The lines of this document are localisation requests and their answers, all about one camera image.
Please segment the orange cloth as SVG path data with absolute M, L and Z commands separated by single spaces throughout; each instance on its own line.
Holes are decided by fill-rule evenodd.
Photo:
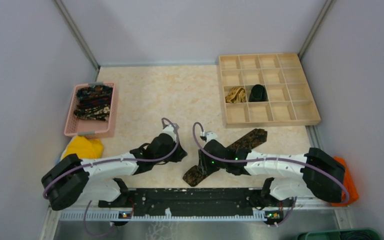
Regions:
M 345 175 L 344 175 L 343 185 L 345 186 L 346 190 L 349 193 L 349 199 L 348 199 L 347 203 L 332 203 L 331 205 L 333 207 L 345 207 L 345 206 L 348 206 L 348 205 L 356 202 L 360 198 L 360 196 L 358 194 L 358 191 L 356 189 L 354 180 L 352 178 L 351 172 L 347 166 L 346 161 L 343 158 L 340 158 L 338 156 L 334 156 L 333 159 L 345 167 Z

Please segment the rolled yellow patterned tie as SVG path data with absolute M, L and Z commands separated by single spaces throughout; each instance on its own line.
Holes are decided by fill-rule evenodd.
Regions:
M 246 103 L 247 95 L 245 88 L 242 86 L 233 87 L 225 97 L 225 102 L 228 104 Z

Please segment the yellow white cloth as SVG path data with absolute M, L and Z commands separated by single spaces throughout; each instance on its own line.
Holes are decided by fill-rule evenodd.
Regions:
M 76 154 L 80 159 L 99 159 L 103 152 L 104 145 L 100 139 L 74 136 L 63 150 L 59 161 L 70 154 Z

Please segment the wooden compartment tray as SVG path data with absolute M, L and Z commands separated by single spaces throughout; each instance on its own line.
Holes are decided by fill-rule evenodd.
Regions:
M 227 128 L 315 126 L 321 122 L 297 53 L 220 55 L 218 78 Z M 249 102 L 254 85 L 266 88 L 268 101 Z M 233 87 L 245 88 L 246 102 L 225 102 Z

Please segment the pink plastic basket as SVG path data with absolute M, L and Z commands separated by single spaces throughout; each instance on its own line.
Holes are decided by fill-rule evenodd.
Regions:
M 73 91 L 64 135 L 89 139 L 113 137 L 117 104 L 118 90 L 114 82 L 77 85 Z

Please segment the rolled black tie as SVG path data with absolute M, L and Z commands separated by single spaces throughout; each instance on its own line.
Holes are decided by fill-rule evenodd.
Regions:
M 251 88 L 249 98 L 249 102 L 267 102 L 267 90 L 261 84 L 256 84 Z

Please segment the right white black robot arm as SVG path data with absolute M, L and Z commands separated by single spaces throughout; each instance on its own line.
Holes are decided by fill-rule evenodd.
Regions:
M 198 145 L 205 174 L 219 169 L 235 175 L 266 176 L 261 199 L 267 206 L 291 197 L 316 197 L 345 204 L 350 199 L 345 166 L 319 148 L 294 155 L 268 154 L 249 149 L 229 150 L 216 139 Z

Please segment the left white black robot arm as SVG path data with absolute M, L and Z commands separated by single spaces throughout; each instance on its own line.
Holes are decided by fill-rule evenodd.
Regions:
M 155 165 L 177 163 L 187 155 L 179 140 L 168 133 L 119 156 L 87 159 L 72 153 L 42 177 L 43 197 L 54 211 L 89 201 L 98 201 L 101 208 L 124 207 L 130 193 L 122 176 L 142 174 Z

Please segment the pile of patterned ties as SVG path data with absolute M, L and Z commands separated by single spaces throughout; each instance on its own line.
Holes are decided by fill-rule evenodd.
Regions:
M 82 87 L 75 92 L 78 103 L 73 114 L 80 120 L 107 122 L 114 88 L 108 85 Z

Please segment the green bin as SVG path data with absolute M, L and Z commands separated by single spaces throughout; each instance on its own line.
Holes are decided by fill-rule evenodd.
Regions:
M 296 240 L 382 240 L 383 237 L 371 228 L 339 229 L 300 233 Z

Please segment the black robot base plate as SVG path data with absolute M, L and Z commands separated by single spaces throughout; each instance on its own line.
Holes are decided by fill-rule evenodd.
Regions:
M 100 208 L 132 208 L 135 217 L 162 216 L 166 210 L 174 217 L 242 217 L 292 204 L 291 197 L 279 201 L 260 188 L 132 188 L 113 202 L 98 202 Z

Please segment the dark brown patterned tie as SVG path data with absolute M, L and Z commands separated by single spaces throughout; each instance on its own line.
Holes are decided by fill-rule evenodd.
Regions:
M 249 153 L 254 148 L 262 145 L 267 141 L 268 132 L 262 128 L 255 128 L 225 147 L 216 139 L 207 140 L 204 145 L 206 150 L 211 155 L 225 160 L 244 160 L 245 153 Z M 245 170 L 246 163 L 227 163 L 214 160 L 198 150 L 198 164 L 191 167 L 183 175 L 182 179 L 191 187 L 197 186 L 211 174 L 225 170 L 227 173 L 235 176 L 248 175 Z

